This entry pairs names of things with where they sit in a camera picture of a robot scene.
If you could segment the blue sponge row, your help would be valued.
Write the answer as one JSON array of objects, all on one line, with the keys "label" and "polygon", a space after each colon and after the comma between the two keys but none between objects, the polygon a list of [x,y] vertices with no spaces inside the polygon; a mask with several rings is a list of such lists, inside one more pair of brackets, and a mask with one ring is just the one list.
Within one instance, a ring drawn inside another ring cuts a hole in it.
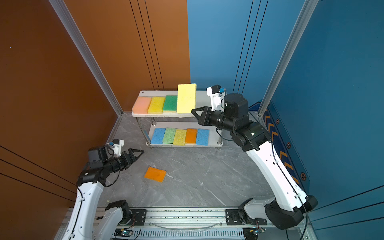
[{"label": "blue sponge row", "polygon": [[153,137],[151,139],[152,145],[161,145],[163,143],[163,138],[165,135],[166,129],[165,128],[156,128],[154,130]]},{"label": "blue sponge row", "polygon": [[209,144],[210,131],[206,129],[198,129],[196,137],[196,145],[208,146]]}]

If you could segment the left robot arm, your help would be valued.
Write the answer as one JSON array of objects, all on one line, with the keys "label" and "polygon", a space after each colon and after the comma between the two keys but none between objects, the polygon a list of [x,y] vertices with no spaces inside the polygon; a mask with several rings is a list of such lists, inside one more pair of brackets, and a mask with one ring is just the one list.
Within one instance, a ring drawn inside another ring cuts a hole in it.
[{"label": "left robot arm", "polygon": [[125,200],[110,203],[102,221],[94,228],[98,202],[108,176],[127,170],[143,154],[143,150],[128,149],[120,155],[111,153],[109,146],[95,147],[88,150],[89,162],[77,180],[76,203],[64,233],[64,240],[109,240],[118,225],[136,224],[134,214]]}]

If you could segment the green circuit board left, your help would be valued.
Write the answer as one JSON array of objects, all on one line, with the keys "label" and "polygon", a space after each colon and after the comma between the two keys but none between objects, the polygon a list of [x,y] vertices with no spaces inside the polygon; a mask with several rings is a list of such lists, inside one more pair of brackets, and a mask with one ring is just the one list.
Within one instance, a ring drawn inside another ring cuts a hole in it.
[{"label": "green circuit board left", "polygon": [[133,235],[133,230],[128,228],[116,229],[114,233],[114,238],[117,237],[131,237]]}]

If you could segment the pale yellow sponge row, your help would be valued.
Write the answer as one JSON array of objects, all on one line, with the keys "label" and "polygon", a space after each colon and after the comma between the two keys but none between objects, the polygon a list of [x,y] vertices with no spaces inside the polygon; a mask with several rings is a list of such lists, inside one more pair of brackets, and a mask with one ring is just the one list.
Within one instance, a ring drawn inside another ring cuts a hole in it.
[{"label": "pale yellow sponge row", "polygon": [[184,146],[186,142],[187,130],[176,129],[173,145],[175,146]]}]

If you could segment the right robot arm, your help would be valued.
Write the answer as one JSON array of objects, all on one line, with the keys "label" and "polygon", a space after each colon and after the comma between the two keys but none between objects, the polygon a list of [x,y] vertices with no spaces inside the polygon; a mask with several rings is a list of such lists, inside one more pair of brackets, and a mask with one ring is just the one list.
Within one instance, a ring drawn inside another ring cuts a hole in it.
[{"label": "right robot arm", "polygon": [[258,166],[273,191],[274,197],[261,201],[248,199],[239,206],[241,221],[250,225],[256,219],[268,219],[280,230],[297,226],[308,218],[318,204],[293,180],[274,149],[272,137],[259,122],[250,119],[248,101],[241,94],[229,94],[224,109],[196,108],[191,113],[199,125],[229,131],[232,141]]}]

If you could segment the orange sponge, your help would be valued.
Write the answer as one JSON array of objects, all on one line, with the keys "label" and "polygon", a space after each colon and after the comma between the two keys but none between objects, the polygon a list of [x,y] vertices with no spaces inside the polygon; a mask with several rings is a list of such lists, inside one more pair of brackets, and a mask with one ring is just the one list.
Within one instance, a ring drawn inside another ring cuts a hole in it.
[{"label": "orange sponge", "polygon": [[167,175],[167,172],[164,170],[149,167],[145,174],[145,178],[162,183],[166,175]]},{"label": "orange sponge", "polygon": [[197,129],[187,129],[185,144],[195,145],[197,140]]}]

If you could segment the white two-tier shelf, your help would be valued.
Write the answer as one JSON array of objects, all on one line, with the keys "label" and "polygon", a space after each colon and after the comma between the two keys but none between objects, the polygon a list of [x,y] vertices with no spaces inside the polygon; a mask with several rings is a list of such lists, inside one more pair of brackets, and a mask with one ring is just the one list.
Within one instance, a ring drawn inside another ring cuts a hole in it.
[{"label": "white two-tier shelf", "polygon": [[[139,97],[166,97],[167,95],[177,95],[177,91],[140,91]],[[207,96],[206,91],[197,91],[196,107],[211,106],[210,98]],[[216,127],[201,126],[198,124],[197,119],[191,114],[178,114],[178,113],[162,113],[161,115],[144,115],[132,112],[132,117],[136,118],[139,128],[146,139],[148,147],[207,147],[207,148],[221,148],[223,146],[223,139],[216,132]],[[151,127],[149,132],[143,127],[143,119],[151,120]],[[152,138],[157,128],[175,128],[175,129],[205,129],[209,130],[208,144],[193,145],[185,144],[184,146],[175,146],[173,144],[152,144]]]}]

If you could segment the pink sponge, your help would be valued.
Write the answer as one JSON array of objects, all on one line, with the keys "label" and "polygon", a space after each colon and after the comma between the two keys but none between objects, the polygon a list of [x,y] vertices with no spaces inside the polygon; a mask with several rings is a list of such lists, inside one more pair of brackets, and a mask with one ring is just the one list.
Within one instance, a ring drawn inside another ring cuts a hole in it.
[{"label": "pink sponge", "polygon": [[151,104],[151,97],[138,97],[132,108],[133,114],[146,115]]}]

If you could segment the bright yellow sponge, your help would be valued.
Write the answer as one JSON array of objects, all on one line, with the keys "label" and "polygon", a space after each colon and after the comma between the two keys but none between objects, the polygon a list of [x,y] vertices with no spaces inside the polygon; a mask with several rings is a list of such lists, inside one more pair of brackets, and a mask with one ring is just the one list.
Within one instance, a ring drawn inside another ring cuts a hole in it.
[{"label": "bright yellow sponge", "polygon": [[165,99],[165,97],[152,97],[150,106],[148,108],[148,114],[161,115],[163,113]]}]

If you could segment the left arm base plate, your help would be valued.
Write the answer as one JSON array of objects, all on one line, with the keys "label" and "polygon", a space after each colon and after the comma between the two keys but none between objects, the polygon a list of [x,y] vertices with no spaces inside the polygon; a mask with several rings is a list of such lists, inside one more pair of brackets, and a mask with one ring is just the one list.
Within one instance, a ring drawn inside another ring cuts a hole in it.
[{"label": "left arm base plate", "polygon": [[147,216],[147,210],[137,209],[131,210],[130,218],[124,218],[119,222],[119,226],[123,227],[135,227],[144,226]]}]

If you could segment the light green sponge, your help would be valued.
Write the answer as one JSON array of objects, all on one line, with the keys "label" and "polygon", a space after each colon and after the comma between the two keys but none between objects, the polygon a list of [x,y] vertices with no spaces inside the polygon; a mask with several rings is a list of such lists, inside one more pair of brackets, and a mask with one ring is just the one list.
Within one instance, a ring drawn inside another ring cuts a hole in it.
[{"label": "light green sponge", "polygon": [[164,137],[163,137],[163,144],[173,144],[174,138],[176,134],[175,128],[166,128]]}]

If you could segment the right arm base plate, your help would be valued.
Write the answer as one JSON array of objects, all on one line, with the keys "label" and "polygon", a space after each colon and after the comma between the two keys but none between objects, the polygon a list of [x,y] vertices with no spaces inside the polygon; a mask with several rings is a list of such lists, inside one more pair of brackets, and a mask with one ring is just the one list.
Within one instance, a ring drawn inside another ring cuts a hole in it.
[{"label": "right arm base plate", "polygon": [[237,226],[237,225],[252,225],[252,226],[266,226],[267,220],[256,218],[251,219],[248,217],[244,211],[241,211],[239,209],[226,209],[226,223],[228,226]]}]

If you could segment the circuit board right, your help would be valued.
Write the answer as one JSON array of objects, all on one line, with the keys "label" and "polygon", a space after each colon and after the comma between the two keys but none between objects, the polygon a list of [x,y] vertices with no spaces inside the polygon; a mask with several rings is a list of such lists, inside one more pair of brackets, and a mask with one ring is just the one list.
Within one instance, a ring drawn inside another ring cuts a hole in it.
[{"label": "circuit board right", "polygon": [[258,240],[259,235],[265,233],[264,228],[243,228],[243,236],[245,240]]}]

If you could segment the dark green sponge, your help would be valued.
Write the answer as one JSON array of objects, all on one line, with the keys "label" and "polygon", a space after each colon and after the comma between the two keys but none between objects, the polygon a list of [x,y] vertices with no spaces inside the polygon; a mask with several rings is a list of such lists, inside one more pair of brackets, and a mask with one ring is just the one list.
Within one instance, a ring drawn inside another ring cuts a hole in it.
[{"label": "dark green sponge", "polygon": [[167,95],[163,106],[164,113],[176,113],[177,112],[177,95]]}]

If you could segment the aluminium front rail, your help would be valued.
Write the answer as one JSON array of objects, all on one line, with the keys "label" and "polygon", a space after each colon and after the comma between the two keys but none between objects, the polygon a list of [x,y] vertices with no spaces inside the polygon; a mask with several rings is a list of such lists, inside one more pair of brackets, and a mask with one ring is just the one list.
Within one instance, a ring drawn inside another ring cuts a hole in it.
[{"label": "aluminium front rail", "polygon": [[133,230],[131,237],[112,237],[113,240],[244,240],[243,228],[264,228],[258,240],[315,240],[317,236],[310,221],[303,220],[296,227],[279,230],[267,220],[266,226],[228,226],[226,209],[235,207],[193,208],[133,208],[145,209],[144,226],[123,227]]}]

